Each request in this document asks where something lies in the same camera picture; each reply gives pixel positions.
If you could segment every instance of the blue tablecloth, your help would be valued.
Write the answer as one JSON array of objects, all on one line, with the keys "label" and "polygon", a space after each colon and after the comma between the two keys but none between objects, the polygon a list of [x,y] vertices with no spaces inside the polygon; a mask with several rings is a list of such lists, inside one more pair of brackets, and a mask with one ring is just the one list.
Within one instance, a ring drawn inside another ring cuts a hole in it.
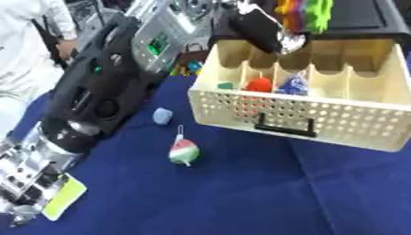
[{"label": "blue tablecloth", "polygon": [[[0,234],[411,234],[409,144],[387,153],[200,126],[187,100],[192,83],[170,77],[72,170],[89,191],[61,220]],[[152,124],[159,106],[174,111],[171,125]],[[202,152],[191,168],[167,159],[180,124]]]},{"label": "blue tablecloth", "polygon": [[405,59],[408,65],[408,71],[411,72],[411,46],[409,46],[407,50],[405,51]]}]

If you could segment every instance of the beige plastic basket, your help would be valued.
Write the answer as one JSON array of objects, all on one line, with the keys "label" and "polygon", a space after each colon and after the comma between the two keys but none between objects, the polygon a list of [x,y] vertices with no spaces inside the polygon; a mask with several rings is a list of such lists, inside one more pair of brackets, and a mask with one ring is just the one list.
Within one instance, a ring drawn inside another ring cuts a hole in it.
[{"label": "beige plastic basket", "polygon": [[[308,96],[243,90],[261,74],[281,85],[303,70]],[[224,82],[234,89],[218,89]],[[410,87],[401,49],[389,39],[312,41],[279,58],[246,41],[222,40],[189,96],[200,124],[398,151],[411,133]]]}]

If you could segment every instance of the person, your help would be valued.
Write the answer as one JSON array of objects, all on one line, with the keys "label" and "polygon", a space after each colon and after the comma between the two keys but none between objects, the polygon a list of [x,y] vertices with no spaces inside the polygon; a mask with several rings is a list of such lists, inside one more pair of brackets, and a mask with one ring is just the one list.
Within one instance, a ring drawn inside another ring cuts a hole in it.
[{"label": "person", "polygon": [[62,34],[57,46],[61,58],[70,58],[77,36],[63,0],[0,1],[0,141],[30,103],[52,89],[63,74],[32,22],[43,16],[54,21]]}]

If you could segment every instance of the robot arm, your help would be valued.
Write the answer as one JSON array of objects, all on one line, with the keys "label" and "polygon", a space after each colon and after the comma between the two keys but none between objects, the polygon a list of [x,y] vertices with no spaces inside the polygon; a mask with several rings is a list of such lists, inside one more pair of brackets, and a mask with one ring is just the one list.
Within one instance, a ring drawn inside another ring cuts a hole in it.
[{"label": "robot arm", "polygon": [[[141,2],[115,16],[76,57],[36,127],[0,147],[0,223],[17,226],[41,213],[67,170],[140,109],[217,8],[210,0]],[[288,53],[304,45],[305,36],[288,34],[257,6],[238,9],[232,27],[257,47]],[[256,31],[256,22],[273,33]]]}]

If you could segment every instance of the person's hand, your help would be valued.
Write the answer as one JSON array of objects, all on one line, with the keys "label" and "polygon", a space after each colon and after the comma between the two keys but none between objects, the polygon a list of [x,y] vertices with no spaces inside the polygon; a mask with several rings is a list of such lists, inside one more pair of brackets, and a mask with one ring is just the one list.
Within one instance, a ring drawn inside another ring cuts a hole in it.
[{"label": "person's hand", "polygon": [[72,51],[75,49],[77,46],[77,40],[60,40],[60,44],[57,45],[57,49],[59,50],[60,53],[60,58],[63,60],[68,60],[70,59],[70,56],[72,55]]}]

